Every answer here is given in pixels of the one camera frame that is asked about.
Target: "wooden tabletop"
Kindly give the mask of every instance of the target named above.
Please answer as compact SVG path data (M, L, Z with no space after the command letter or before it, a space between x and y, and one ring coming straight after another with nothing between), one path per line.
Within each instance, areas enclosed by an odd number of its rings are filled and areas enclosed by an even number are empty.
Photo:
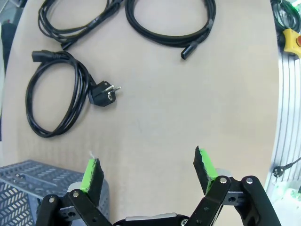
M70 49L96 82L122 86L117 101L101 108L87 100L72 129L51 139L31 130L25 112L27 84L39 66L32 62L32 51L60 50L38 29L42 2L28 1L10 53L2 118L5 164L33 159L84 171L92 151L110 185L112 222L168 212L190 215L203 196L192 165L197 145L234 178L255 175L265 182L278 104L269 0L216 0L212 31L186 61L181 48L140 36L122 6ZM58 1L50 21L57 28L86 24L105 2ZM169 35L192 33L207 20L200 0L141 0L135 16L146 28ZM54 129L61 121L73 85L69 66L44 73L33 98L42 127ZM226 207L216 225L230 224L239 226L241 220Z

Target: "screw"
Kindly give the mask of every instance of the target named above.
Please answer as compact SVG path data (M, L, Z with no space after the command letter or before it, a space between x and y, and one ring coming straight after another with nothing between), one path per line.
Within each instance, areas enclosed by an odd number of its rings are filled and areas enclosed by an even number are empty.
M182 220L182 222L181 222L181 226L184 226L184 225L187 223L187 221L188 221L188 219L184 219L184 220Z
M78 192L73 192L73 197L76 198L79 196L79 193Z
M226 183L227 183L227 179L226 179L226 178L221 178L221 179L220 179L220 182L221 182L222 184L226 184Z
M253 183L253 180L252 180L251 178L247 178L247 179L246 179L246 182L247 182L248 184L251 184L251 183Z
M49 199L49 202L50 202L50 203L53 203L54 201L55 201L54 197L51 197L51 198Z

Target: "power cord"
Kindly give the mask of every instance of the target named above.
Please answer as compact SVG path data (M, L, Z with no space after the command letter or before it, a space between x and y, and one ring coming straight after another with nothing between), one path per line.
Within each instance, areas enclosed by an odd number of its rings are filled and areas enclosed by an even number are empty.
M301 160L301 157L299 159L297 159L296 161L293 161L285 166L276 166L273 169L273 175L277 178L281 177L287 169L291 168L294 164L296 164L300 160Z
M114 15L119 10L122 1L123 0L107 0L104 11L84 26L70 29L56 29L51 25L47 18L48 11L51 9L51 6L55 0L45 0L39 9L39 29L44 35L60 42L63 50L67 50L78 39L82 38L107 18Z
M114 86L108 83L107 81L102 81L96 85L92 76L89 74L87 68L80 61L76 60L70 53L65 51L33 51L32 59L34 62L41 62L41 64L34 73L31 80L29 81L26 90L26 115L30 127L40 137L54 137L67 132L79 117L87 94L90 103L104 107L113 103L116 100L115 91L121 88L114 88ZM55 130L48 131L43 129L40 125L38 125L33 117L33 90L35 84L37 83L38 79L42 76L42 74L49 67L58 63L69 64L74 67L75 84L73 95L71 98L71 103L69 105L66 115L64 116L63 120L59 123L59 125L55 128Z
M205 0L208 20L201 30L189 35L168 36L151 32L142 27L137 22L134 16L135 2L136 0L127 0L125 3L127 20L129 21L131 26L142 36L159 44L171 47L185 48L181 53L181 57L184 60L187 59L187 57L197 48L198 44L202 43L208 37L212 29L216 14L215 0Z

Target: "black plug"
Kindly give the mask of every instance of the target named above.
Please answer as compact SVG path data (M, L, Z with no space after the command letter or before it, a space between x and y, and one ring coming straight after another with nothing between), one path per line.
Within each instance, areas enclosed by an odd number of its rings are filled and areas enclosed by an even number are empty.
M275 177L279 178L279 177L281 177L284 174L284 171L285 171L285 167L283 167L283 166L276 166L273 169L273 175Z
M90 91L88 93L89 101L94 105L105 107L115 102L115 92L119 89L121 89L120 86L114 88L114 86L107 81L102 81L96 85L92 80L90 83Z

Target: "red emergency stop button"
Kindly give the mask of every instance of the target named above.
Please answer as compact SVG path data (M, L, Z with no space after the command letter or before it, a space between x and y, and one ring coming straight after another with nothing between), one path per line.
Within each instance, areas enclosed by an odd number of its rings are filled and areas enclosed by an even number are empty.
M296 39L298 46L301 47L301 35Z

